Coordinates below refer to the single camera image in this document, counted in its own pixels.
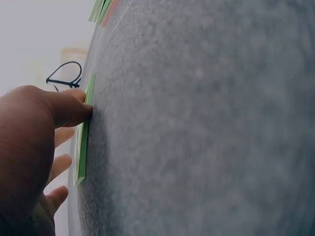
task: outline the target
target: red sticky note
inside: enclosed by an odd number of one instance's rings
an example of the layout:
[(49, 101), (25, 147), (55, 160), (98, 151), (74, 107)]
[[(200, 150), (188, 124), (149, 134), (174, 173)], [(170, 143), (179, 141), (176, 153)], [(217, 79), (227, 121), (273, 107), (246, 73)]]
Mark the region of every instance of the red sticky note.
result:
[(113, 4), (110, 6), (109, 12), (107, 13), (107, 16), (105, 18), (105, 20), (103, 21), (103, 27), (105, 27), (107, 25), (107, 22), (109, 20), (109, 18), (111, 17), (111, 15), (113, 14), (113, 12), (115, 11), (115, 8), (118, 4), (119, 0), (114, 0)]

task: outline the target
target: white wall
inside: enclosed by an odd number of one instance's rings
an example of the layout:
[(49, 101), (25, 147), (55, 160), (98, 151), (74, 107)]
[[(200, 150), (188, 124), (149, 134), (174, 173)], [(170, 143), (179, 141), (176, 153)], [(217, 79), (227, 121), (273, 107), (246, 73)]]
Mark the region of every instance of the white wall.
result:
[[(63, 48), (88, 50), (95, 29), (95, 24), (88, 22), (94, 2), (0, 0), (0, 95), (21, 85), (54, 90), (45, 79), (60, 65)], [(71, 70), (66, 75), (72, 77), (72, 72), (76, 76)], [(64, 152), (69, 152), (69, 143), (59, 147), (55, 155)], [(64, 173), (47, 191), (67, 186), (67, 180), (68, 173)], [(55, 221), (57, 236), (67, 236), (66, 204)]]

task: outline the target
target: felt board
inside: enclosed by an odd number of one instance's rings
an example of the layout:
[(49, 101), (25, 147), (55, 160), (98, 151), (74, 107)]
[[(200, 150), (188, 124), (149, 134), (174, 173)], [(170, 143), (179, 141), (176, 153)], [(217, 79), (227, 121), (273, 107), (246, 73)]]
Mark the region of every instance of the felt board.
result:
[(120, 0), (70, 233), (313, 235), (312, 2)]

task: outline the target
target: sticky note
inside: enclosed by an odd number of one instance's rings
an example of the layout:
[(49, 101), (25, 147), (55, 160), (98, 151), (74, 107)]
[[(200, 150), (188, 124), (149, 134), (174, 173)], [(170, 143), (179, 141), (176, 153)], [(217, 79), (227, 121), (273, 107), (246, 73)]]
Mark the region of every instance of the sticky note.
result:
[(101, 3), (100, 3), (100, 5), (99, 5), (99, 7), (98, 7), (98, 9), (96, 11), (96, 14), (95, 14), (93, 22), (97, 22), (99, 20), (101, 12), (104, 9), (104, 7), (105, 8), (107, 7), (108, 2), (109, 2), (109, 0), (101, 0)]
[(107, 0), (103, 9), (102, 9), (102, 12), (100, 13), (99, 15), (99, 18), (98, 18), (98, 22), (97, 24), (98, 25), (102, 25), (102, 22), (104, 21), (104, 18), (106, 17), (107, 13), (109, 12), (109, 9), (110, 7), (112, 6), (114, 0)]
[(96, 0), (95, 1), (92, 13), (91, 13), (90, 18), (89, 18), (89, 21), (93, 21), (95, 15), (96, 15), (96, 11), (98, 10), (98, 8), (100, 6), (100, 3), (101, 3), (101, 0)]
[[(92, 104), (93, 90), (95, 84), (96, 75), (92, 74), (86, 90), (86, 104)], [(76, 141), (75, 141), (75, 151), (74, 151), (74, 168), (73, 168), (73, 184), (78, 186), (82, 180), (85, 179), (86, 175), (86, 158), (87, 158), (87, 146), (88, 146), (88, 134), (89, 134), (89, 120), (78, 125)]]
[(102, 26), (105, 27), (107, 22), (109, 21), (109, 18), (111, 17), (111, 15), (114, 13), (114, 10), (116, 8), (116, 6), (118, 5), (119, 0), (114, 0), (113, 4), (111, 5), (109, 12), (107, 13), (105, 20), (102, 23)]

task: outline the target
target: finger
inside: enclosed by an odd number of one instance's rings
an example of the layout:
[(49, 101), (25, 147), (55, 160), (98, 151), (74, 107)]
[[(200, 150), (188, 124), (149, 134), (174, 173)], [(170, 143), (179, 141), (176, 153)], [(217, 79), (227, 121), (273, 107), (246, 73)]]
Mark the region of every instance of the finger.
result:
[(52, 212), (52, 215), (55, 215), (61, 204), (66, 200), (68, 193), (68, 189), (65, 186), (62, 186), (56, 188), (50, 194), (46, 195), (46, 201)]
[(55, 147), (63, 144), (74, 135), (75, 129), (72, 127), (62, 127), (55, 130)]
[(61, 93), (64, 94), (69, 94), (74, 96), (77, 100), (79, 100), (80, 102), (84, 102), (85, 101), (85, 93), (82, 90), (79, 89), (68, 89), (65, 91), (62, 91)]
[(50, 175), (47, 181), (49, 184), (53, 179), (59, 176), (62, 172), (67, 170), (72, 163), (72, 159), (68, 154), (64, 154), (55, 158), (51, 167)]
[(67, 92), (46, 92), (46, 103), (55, 127), (76, 126), (90, 117), (92, 106), (79, 101), (83, 98), (84, 92), (77, 89)]

